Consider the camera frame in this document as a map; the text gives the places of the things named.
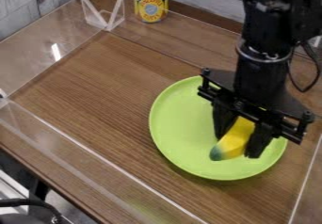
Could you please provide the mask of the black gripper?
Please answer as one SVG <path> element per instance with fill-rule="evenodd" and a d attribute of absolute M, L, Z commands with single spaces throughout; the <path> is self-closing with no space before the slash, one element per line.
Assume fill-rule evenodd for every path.
<path fill-rule="evenodd" d="M 215 137 L 221 139 L 235 120 L 254 123 L 245 156 L 259 158 L 269 143 L 283 137 L 301 143 L 313 112 L 287 91 L 291 56 L 238 56 L 237 70 L 202 69 L 198 95 L 213 105 Z"/>

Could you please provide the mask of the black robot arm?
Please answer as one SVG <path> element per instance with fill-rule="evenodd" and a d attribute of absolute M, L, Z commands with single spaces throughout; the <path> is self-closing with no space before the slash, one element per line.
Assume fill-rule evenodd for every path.
<path fill-rule="evenodd" d="M 313 112 L 291 97 L 290 64 L 301 47 L 322 74 L 310 39 L 322 33 L 322 0 L 243 0 L 246 18 L 234 72 L 205 68 L 199 95 L 213 105 L 219 140 L 210 159 L 258 158 L 273 139 L 301 143 Z"/>

